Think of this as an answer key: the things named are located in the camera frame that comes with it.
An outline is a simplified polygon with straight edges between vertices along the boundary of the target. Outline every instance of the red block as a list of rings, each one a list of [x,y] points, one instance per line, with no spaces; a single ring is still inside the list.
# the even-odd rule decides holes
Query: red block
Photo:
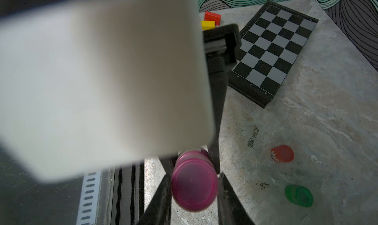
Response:
[[[222,15],[220,14],[216,14],[216,13],[212,13],[212,12],[209,12],[209,11],[206,11],[205,12],[205,21],[215,21],[215,24],[216,25],[220,25],[220,18],[222,17]]]

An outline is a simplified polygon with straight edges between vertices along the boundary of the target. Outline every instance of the gray marble table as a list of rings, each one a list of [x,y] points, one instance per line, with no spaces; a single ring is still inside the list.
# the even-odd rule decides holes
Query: gray marble table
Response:
[[[378,72],[316,1],[280,4],[319,22],[265,109],[228,88],[221,169],[258,225],[376,224]],[[217,13],[221,25],[236,23],[241,30],[260,8]],[[272,160],[270,149],[281,144],[293,148],[293,162]],[[164,174],[157,159],[146,159],[145,207]],[[313,206],[291,204],[284,193],[289,184],[309,188]],[[172,203],[172,224],[218,224],[216,202],[199,213]]]

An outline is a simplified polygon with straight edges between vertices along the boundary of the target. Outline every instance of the wooden block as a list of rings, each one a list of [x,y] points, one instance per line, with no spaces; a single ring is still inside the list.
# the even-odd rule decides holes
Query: wooden block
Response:
[[[215,21],[201,21],[202,30],[215,28]]]
[[[222,15],[220,14],[216,14],[216,13],[212,13],[212,12],[209,12],[209,11],[206,11],[205,12],[205,21],[215,21],[215,24],[216,25],[220,25],[220,18],[222,17]]]

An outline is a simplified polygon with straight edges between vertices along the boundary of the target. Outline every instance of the yellow block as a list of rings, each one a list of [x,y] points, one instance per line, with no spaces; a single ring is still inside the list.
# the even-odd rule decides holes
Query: yellow block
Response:
[[[215,28],[215,21],[201,21],[202,30]]]

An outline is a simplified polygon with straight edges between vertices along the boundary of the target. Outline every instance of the pink container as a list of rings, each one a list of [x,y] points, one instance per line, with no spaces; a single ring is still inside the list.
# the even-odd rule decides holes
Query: pink container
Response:
[[[179,206],[198,212],[217,197],[218,177],[205,150],[183,153],[172,175],[172,195]]]

